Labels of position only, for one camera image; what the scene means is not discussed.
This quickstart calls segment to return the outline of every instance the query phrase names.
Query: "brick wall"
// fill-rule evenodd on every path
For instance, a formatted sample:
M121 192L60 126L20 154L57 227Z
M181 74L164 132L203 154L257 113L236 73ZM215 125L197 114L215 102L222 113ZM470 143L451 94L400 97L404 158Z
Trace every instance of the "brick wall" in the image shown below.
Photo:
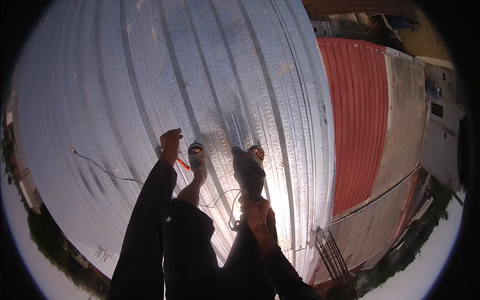
M368 15L383 13L416 18L409 0L302 0L310 18L336 13L365 12Z

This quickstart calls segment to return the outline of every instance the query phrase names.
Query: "person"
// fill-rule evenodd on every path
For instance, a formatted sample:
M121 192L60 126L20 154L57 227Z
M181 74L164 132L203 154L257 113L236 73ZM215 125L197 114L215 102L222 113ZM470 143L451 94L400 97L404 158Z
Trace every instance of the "person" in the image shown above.
M240 197L244 226L220 268L210 239L213 220L198 209L207 171L199 143L189 147L193 181L172 198L181 129L160 137L162 153L133 209L107 299L322 299L304 283L276 243L269 202ZM257 146L251 155L263 160Z

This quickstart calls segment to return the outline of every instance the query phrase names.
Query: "gray sandal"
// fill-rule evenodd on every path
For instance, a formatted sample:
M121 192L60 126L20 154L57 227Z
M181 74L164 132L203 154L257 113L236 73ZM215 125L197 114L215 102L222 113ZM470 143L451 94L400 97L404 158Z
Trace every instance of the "gray sandal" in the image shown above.
M247 150L247 153L250 154L251 157L253 157L253 159L255 159L255 161L260 165L260 167L263 169L264 168L264 159L259 159L257 154L255 154L255 152L253 151L255 148L258 149L258 151L260 151L262 153L262 156L265 158L265 151L262 147L260 146L257 146L257 145L253 145L252 147L248 148Z
M193 149L200 149L200 152L197 153L190 153ZM202 170L205 173L205 179L208 177L207 166L205 161L203 163L200 162L200 159L205 158L205 150L202 144L200 143L193 143L188 147L188 161L190 163L190 167L193 170Z

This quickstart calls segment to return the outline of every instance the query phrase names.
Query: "sky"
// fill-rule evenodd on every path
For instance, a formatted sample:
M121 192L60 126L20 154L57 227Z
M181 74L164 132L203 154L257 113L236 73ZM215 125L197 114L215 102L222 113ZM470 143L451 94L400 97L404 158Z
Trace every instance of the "sky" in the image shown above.
M4 170L4 168L5 165L2 163L0 169ZM30 240L27 212L20 202L16 187L7 183L7 177L3 172L1 173L1 193L6 217L20 256L45 297L52 300L88 299L89 294L75 287L62 272L46 260ZM381 288L371 291L361 299L420 300L425 297L447 261L460 228L462 217L460 204L452 200L448 212L449 220L440 220L439 225L433 229L430 238L421 249L421 258L417 255L413 263L404 271L395 274Z
M38 251L36 244L30 239L27 212L20 200L17 188L13 184L7 183L4 169L5 164L1 163L0 181L3 209L12 231L13 240L30 275L47 299L87 300L90 295L75 287L64 273L60 272Z
M381 288L363 296L362 300L420 300L427 295L440 275L460 229L462 206L453 199L447 210L450 215L448 221L440 220L415 260L405 270L389 278Z

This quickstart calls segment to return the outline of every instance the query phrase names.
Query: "orange tool handle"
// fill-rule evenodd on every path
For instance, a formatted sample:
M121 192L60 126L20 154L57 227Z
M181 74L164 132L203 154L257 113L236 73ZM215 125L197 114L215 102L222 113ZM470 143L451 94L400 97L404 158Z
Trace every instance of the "orange tool handle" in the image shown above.
M185 163L183 162L183 160L181 160L180 158L177 158L177 162L178 162L185 170L190 171L190 167L187 166L187 164L185 164Z

